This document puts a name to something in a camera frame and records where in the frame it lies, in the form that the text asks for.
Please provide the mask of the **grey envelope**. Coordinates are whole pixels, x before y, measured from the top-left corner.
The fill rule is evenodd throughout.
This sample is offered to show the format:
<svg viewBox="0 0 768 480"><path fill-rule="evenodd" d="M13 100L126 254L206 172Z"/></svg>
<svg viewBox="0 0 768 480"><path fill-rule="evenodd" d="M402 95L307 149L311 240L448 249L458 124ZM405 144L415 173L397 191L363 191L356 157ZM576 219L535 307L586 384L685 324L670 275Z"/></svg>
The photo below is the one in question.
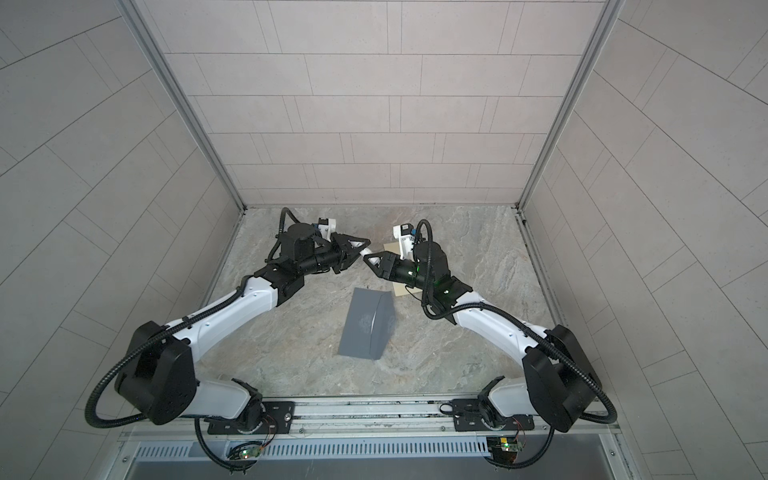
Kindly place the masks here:
<svg viewBox="0 0 768 480"><path fill-rule="evenodd" d="M338 354L379 360L394 332L396 313L391 291L355 288Z"/></svg>

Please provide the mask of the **cream yellow envelope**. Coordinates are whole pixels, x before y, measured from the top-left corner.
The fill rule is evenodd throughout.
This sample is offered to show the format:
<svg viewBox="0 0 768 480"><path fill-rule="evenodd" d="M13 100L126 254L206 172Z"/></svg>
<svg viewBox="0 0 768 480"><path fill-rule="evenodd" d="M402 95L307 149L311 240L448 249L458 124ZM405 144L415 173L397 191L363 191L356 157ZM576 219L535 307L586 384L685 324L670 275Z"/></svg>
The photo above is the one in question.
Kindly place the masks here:
<svg viewBox="0 0 768 480"><path fill-rule="evenodd" d="M410 257L400 258L400 245L397 242L385 243L384 249L394 253L396 257L392 270L394 296L399 298L414 295L416 299L420 299L422 290L416 287L412 280L412 277L418 274L418 264Z"/></svg>

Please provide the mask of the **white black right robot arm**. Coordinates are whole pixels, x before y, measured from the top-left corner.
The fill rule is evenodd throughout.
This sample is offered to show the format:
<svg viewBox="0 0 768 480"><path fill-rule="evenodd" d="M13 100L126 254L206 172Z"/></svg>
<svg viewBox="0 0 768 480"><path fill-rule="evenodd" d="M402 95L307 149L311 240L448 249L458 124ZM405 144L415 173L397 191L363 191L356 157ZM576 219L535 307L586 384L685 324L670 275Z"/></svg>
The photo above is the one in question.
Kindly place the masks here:
<svg viewBox="0 0 768 480"><path fill-rule="evenodd" d="M363 260L384 280L421 290L431 319L445 319L474 332L518 365L518 380L498 377L478 395L478 414L491 429L518 416L538 416L552 429L568 431L577 421L611 424L618 414L575 335L558 325L533 325L487 302L454 276L435 242L417 244L410 255L363 251Z"/></svg>

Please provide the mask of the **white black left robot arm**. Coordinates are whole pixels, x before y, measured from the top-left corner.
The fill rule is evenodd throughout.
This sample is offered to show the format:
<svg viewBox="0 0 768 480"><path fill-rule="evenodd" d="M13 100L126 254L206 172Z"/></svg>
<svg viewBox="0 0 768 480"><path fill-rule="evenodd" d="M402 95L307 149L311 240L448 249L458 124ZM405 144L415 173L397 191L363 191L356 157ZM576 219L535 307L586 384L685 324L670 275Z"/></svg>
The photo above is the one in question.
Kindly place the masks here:
<svg viewBox="0 0 768 480"><path fill-rule="evenodd" d="M265 266L245 276L234 292L166 325L139 327L128 361L116 372L116 392L156 425L194 417L228 421L241 433L255 431L266 415L261 393L238 379L200 380L196 362L249 321L284 304L306 276L346 270L368 254L369 244L322 233L313 224L291 225L279 234Z"/></svg>

